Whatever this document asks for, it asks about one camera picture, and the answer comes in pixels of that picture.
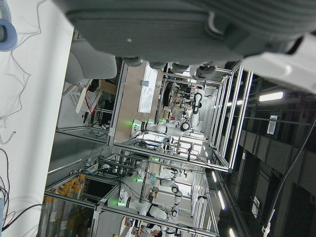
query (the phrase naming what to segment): blue object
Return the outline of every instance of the blue object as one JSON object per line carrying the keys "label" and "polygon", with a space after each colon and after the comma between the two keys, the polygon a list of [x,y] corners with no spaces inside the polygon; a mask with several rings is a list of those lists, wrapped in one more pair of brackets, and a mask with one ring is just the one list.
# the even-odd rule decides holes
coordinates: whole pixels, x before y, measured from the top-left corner
{"label": "blue object", "polygon": [[3,210],[4,210],[4,200],[2,198],[0,198],[0,226],[1,226],[1,228],[2,228],[2,225],[3,225],[3,223],[2,223]]}
{"label": "blue object", "polygon": [[0,19],[0,26],[4,27],[5,40],[0,42],[0,51],[11,51],[18,42],[18,35],[14,26],[7,20]]}

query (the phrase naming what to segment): white label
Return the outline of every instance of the white label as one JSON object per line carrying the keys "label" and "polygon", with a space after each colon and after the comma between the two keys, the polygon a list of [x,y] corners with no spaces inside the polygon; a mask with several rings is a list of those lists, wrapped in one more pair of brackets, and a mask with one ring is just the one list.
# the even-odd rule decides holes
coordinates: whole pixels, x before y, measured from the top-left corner
{"label": "white label", "polygon": [[67,229],[67,223],[68,223],[68,221],[62,221],[62,222],[60,223],[60,229],[61,229],[61,230]]}
{"label": "white label", "polygon": [[56,214],[56,211],[50,214],[49,222],[56,221]]}
{"label": "white label", "polygon": [[115,134],[115,129],[110,127],[109,136],[114,136],[114,134]]}

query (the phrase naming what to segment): plastic basket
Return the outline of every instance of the plastic basket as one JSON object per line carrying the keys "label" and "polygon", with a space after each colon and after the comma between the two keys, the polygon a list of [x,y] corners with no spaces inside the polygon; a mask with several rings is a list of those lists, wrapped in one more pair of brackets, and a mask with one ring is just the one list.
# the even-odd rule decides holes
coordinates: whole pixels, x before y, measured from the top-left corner
{"label": "plastic basket", "polygon": [[[92,79],[88,80],[86,84],[83,84],[83,86],[88,88],[91,83],[92,83]],[[88,112],[89,114],[92,114],[94,112],[94,109],[101,95],[102,95],[101,90],[95,90],[94,92],[87,91],[81,110]],[[78,87],[74,87],[68,94],[68,98],[70,99],[72,106],[77,106],[79,97],[80,97],[80,91]]]}

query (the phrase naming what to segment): cardboard box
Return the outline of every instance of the cardboard box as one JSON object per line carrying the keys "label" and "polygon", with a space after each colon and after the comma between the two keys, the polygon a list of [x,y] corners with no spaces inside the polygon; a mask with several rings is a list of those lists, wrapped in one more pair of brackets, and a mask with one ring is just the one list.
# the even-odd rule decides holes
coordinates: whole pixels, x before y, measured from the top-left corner
{"label": "cardboard box", "polygon": [[99,80],[98,90],[102,90],[104,92],[110,93],[112,95],[116,95],[118,87],[104,80]]}

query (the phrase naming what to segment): green indicator light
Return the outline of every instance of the green indicator light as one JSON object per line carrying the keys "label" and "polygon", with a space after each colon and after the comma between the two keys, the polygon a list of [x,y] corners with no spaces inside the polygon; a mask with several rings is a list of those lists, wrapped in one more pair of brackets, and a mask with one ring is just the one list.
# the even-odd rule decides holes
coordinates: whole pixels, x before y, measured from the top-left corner
{"label": "green indicator light", "polygon": [[120,201],[120,202],[118,202],[118,206],[126,206],[126,204],[125,204],[125,202]]}

